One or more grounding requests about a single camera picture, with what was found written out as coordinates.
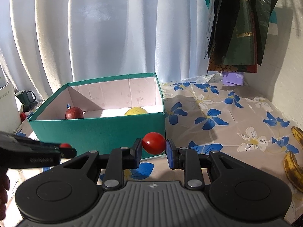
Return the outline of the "red cherry tomato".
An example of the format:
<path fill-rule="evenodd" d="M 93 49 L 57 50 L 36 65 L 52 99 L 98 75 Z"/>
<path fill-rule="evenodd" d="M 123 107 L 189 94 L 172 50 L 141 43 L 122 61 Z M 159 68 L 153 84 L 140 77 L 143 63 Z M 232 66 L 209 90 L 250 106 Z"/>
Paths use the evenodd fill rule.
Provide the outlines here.
<path fill-rule="evenodd" d="M 158 155 L 164 152 L 166 139 L 160 133 L 150 132 L 143 137 L 142 146 L 147 153 Z"/>

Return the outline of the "small red tomato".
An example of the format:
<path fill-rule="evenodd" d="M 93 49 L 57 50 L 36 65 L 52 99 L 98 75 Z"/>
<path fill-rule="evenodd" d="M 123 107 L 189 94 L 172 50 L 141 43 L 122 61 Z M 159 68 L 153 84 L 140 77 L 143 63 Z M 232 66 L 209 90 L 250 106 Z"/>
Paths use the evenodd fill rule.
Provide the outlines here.
<path fill-rule="evenodd" d="M 72 148 L 72 146 L 70 144 L 67 143 L 63 143 L 59 145 L 60 148 Z"/>

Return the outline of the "teal cardboard box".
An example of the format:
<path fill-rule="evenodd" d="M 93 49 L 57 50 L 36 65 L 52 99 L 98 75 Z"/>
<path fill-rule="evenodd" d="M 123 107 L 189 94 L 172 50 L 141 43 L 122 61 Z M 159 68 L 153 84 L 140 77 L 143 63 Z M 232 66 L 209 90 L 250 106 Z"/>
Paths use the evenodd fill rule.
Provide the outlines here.
<path fill-rule="evenodd" d="M 65 119 L 72 107 L 83 119 Z M 148 114 L 124 114 L 142 107 Z M 38 140 L 68 143 L 79 155 L 130 147 L 147 133 L 165 135 L 162 91 L 155 73 L 137 73 L 70 82 L 60 87 L 30 117 Z"/>

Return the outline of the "small red object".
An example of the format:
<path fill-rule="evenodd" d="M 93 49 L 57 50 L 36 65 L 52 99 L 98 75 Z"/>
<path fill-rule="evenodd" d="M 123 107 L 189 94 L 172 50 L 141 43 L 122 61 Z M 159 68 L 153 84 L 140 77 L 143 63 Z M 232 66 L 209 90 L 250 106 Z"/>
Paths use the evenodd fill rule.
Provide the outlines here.
<path fill-rule="evenodd" d="M 20 120 L 23 122 L 27 118 L 26 114 L 24 112 L 20 113 Z"/>

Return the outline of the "floral plastic tablecloth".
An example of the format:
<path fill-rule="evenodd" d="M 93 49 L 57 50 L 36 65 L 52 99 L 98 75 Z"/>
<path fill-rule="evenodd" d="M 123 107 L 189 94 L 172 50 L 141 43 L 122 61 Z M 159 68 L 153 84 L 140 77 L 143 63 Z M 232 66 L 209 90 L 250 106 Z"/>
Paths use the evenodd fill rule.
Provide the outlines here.
<path fill-rule="evenodd" d="M 219 150 L 285 181 L 292 202 L 285 220 L 302 226 L 302 192 L 287 179 L 283 159 L 293 152 L 302 166 L 302 146 L 292 134 L 294 121 L 254 89 L 200 82 L 161 84 L 165 105 L 166 137 L 176 147 L 191 147 L 201 154 Z M 166 156 L 143 159 L 138 169 L 124 170 L 124 180 L 183 182 L 182 170 L 170 170 Z M 15 191 L 31 177 L 48 169 L 9 170 L 6 218 L 1 226 L 16 226 L 22 216 L 15 204 Z"/>

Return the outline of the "yellow pear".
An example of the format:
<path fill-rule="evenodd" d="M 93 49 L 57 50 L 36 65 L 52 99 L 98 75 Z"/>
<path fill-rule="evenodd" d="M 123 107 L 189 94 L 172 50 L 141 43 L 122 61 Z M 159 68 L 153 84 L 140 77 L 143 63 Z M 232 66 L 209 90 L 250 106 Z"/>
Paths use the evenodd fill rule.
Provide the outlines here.
<path fill-rule="evenodd" d="M 133 107 L 129 109 L 124 115 L 130 116 L 130 115 L 141 115 L 141 114 L 148 114 L 148 112 L 142 107 Z"/>

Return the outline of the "dark green mug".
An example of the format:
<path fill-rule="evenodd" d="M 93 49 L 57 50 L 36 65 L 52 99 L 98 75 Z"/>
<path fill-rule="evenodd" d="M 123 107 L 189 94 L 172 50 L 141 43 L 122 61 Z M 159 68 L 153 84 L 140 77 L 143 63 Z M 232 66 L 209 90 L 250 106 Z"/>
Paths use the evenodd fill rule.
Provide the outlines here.
<path fill-rule="evenodd" d="M 23 104 L 23 110 L 28 111 L 32 109 L 34 104 L 37 104 L 37 98 L 32 91 L 21 90 L 15 93 L 17 99 Z"/>

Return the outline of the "dark red fruit in box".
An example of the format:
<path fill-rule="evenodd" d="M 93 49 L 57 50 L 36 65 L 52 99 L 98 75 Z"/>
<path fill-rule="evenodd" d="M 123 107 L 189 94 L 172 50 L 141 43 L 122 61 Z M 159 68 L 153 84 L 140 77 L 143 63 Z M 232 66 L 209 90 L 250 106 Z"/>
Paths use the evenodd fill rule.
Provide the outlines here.
<path fill-rule="evenodd" d="M 65 112 L 65 119 L 83 119 L 83 111 L 78 107 L 69 108 Z"/>

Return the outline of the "purple small box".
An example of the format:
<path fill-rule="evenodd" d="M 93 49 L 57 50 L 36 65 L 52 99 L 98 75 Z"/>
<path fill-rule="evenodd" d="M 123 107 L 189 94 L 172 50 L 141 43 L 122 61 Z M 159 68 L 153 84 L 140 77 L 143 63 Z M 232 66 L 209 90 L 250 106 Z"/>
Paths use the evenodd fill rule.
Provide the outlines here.
<path fill-rule="evenodd" d="M 244 84 L 243 73 L 222 72 L 222 83 L 225 86 L 242 86 Z"/>

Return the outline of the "spotted banana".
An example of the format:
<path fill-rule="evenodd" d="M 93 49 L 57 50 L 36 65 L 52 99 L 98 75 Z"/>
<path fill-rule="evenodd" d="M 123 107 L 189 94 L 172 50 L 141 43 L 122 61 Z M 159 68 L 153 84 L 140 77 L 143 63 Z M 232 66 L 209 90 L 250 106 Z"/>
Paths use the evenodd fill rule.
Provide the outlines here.
<path fill-rule="evenodd" d="M 283 159 L 283 167 L 288 180 L 302 192 L 302 168 L 297 163 L 295 154 L 288 152 Z"/>
<path fill-rule="evenodd" d="M 303 130 L 299 127 L 292 126 L 291 131 L 297 142 L 303 148 Z"/>

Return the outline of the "white curtain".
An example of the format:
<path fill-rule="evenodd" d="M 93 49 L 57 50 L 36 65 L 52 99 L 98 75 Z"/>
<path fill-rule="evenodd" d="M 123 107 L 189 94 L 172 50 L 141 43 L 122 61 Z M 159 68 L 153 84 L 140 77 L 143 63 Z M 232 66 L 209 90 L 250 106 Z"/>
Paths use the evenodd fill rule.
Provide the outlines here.
<path fill-rule="evenodd" d="M 68 82 L 204 75 L 205 0 L 1 0 L 1 84 L 48 98 Z"/>

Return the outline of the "dark hanging plastic bags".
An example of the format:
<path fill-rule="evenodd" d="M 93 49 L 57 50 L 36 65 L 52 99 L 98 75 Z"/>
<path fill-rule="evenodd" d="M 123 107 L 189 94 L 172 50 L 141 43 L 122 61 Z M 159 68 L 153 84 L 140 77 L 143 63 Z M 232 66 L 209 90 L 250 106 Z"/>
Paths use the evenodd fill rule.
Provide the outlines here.
<path fill-rule="evenodd" d="M 205 0 L 208 70 L 256 73 L 278 0 Z"/>

